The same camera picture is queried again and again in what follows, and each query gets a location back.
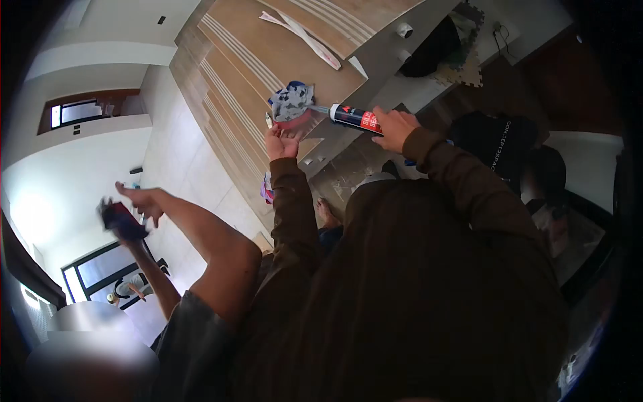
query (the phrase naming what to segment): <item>brown sleeve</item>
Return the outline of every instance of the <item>brown sleeve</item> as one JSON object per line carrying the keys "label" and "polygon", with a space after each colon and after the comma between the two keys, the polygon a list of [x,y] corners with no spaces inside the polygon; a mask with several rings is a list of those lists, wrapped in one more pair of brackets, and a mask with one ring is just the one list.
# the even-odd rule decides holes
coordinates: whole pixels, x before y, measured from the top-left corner
{"label": "brown sleeve", "polygon": [[[422,127],[406,139],[403,155],[453,195],[455,208],[493,255],[513,270],[522,291],[541,306],[561,305],[544,240],[525,205],[497,174]],[[565,309],[558,310],[564,320]]]}
{"label": "brown sleeve", "polygon": [[294,158],[270,163],[270,180],[275,199],[275,240],[273,266],[296,266],[312,275],[320,265],[321,246],[306,175]]}

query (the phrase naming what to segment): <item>red label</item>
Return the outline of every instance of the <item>red label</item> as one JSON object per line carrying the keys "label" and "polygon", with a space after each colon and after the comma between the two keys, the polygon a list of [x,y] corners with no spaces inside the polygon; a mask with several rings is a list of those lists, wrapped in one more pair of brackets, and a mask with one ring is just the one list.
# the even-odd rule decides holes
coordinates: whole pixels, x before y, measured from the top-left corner
{"label": "red label", "polygon": [[359,125],[371,131],[382,132],[382,127],[377,123],[377,116],[373,112],[364,112]]}

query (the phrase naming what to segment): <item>bare foot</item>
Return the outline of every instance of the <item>bare foot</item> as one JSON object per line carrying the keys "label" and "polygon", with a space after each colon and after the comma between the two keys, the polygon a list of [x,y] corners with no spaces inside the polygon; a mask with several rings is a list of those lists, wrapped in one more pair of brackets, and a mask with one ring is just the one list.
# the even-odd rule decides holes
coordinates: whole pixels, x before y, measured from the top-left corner
{"label": "bare foot", "polygon": [[332,214],[331,206],[328,205],[328,201],[326,201],[324,198],[319,198],[317,200],[317,203],[315,204],[315,210],[323,219],[323,228],[333,229],[337,226],[341,226],[340,220]]}

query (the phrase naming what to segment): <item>dark hair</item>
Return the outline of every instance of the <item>dark hair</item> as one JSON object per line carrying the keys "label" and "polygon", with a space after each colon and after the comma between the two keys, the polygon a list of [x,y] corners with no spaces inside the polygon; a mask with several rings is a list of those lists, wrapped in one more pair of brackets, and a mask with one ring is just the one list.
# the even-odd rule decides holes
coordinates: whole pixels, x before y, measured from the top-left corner
{"label": "dark hair", "polygon": [[547,205],[561,207],[566,204],[567,168],[557,150],[546,145],[532,149],[527,154],[527,168],[531,170]]}

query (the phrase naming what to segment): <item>beige floor tile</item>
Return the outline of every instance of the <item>beige floor tile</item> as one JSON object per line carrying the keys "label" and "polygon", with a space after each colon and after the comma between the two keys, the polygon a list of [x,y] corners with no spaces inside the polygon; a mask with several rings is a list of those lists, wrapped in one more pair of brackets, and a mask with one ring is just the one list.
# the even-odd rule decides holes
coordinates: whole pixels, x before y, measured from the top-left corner
{"label": "beige floor tile", "polygon": [[[240,192],[234,187],[197,125],[167,67],[151,66],[141,95],[152,118],[152,134],[145,153],[140,185],[162,187],[177,197],[215,214],[248,237],[262,233],[261,225]],[[166,216],[146,243],[155,259],[168,263],[171,281],[183,294],[205,270],[205,261]]]}
{"label": "beige floor tile", "polygon": [[228,191],[214,213],[248,238],[261,232],[263,227],[237,187],[232,187]]}

